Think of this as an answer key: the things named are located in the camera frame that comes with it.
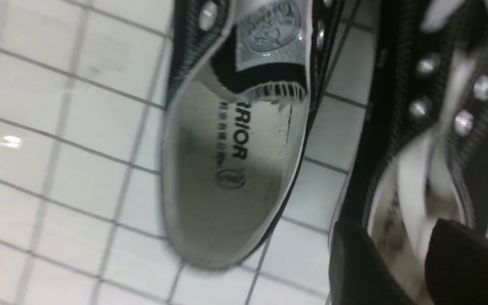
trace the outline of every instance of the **shoe tongue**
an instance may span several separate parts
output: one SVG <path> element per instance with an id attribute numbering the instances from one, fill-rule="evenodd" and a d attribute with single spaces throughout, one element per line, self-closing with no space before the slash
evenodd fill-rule
<path id="1" fill-rule="evenodd" d="M 306 0 L 269 1 L 240 18 L 203 82 L 233 99 L 302 102 L 306 86 Z"/>

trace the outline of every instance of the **tile floor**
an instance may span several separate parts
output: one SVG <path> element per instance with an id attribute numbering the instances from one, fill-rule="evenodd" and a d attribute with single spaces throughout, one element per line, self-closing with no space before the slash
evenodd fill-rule
<path id="1" fill-rule="evenodd" d="M 157 223 L 171 10 L 0 0 L 0 305 L 325 305 L 327 233 L 372 77 L 371 0 L 347 0 L 283 220 L 217 275 L 182 265 Z"/>

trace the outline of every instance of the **black fabric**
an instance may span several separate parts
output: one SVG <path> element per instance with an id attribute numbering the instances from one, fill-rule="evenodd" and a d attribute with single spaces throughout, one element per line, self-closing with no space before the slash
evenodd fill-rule
<path id="1" fill-rule="evenodd" d="M 465 206 L 474 211 L 474 228 L 481 234 L 488 229 L 488 100 L 477 99 L 473 85 L 482 75 L 488 75 L 488 56 L 474 72 L 468 83 L 468 96 L 463 110 L 474 116 L 471 132 L 462 137 L 454 131 L 450 135 L 449 167 L 452 175 L 462 183 L 455 184 Z"/>
<path id="2" fill-rule="evenodd" d="M 216 20 L 209 31 L 198 27 L 198 17 L 206 2 L 217 5 Z M 227 23 L 231 0 L 175 0 L 173 25 L 173 51 L 169 80 L 167 82 L 166 105 L 169 106 L 176 91 L 182 85 L 197 62 L 207 50 L 221 37 L 223 27 Z"/>
<path id="3" fill-rule="evenodd" d="M 329 265 L 333 305 L 411 305 L 356 222 L 338 221 Z"/>
<path id="4" fill-rule="evenodd" d="M 435 305 L 488 305 L 488 238 L 457 222 L 439 220 L 425 277 Z"/>

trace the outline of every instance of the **white shoelace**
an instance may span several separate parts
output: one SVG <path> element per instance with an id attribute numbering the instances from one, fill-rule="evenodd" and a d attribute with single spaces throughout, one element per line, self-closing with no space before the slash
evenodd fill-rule
<path id="1" fill-rule="evenodd" d="M 440 30 L 464 1 L 434 0 L 427 10 L 421 29 L 426 32 Z M 478 54 L 466 56 L 455 52 L 438 123 L 416 137 L 395 156 L 382 177 L 384 183 L 378 184 L 372 201 L 372 209 L 378 204 L 389 205 L 398 193 L 402 220 L 411 248 L 421 266 L 424 266 L 430 236 L 437 220 L 447 218 L 464 223 L 463 209 L 447 169 L 446 142 L 477 58 Z"/>

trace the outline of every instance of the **sneaker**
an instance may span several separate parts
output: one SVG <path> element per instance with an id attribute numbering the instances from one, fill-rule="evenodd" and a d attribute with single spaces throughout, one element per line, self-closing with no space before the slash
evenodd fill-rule
<path id="1" fill-rule="evenodd" d="M 272 233 L 293 188 L 338 0 L 175 0 L 163 218 L 184 262 L 226 269 Z"/>
<path id="2" fill-rule="evenodd" d="M 371 283 L 390 278 L 374 293 L 444 303 L 430 283 L 440 264 L 427 272 L 434 241 L 451 236 L 460 255 L 450 232 L 469 228 L 476 245 L 488 236 L 488 0 L 383 1 L 380 23 L 372 107 L 339 213 L 362 228 L 334 226 L 331 284 L 346 289 L 340 260 L 362 251 Z"/>

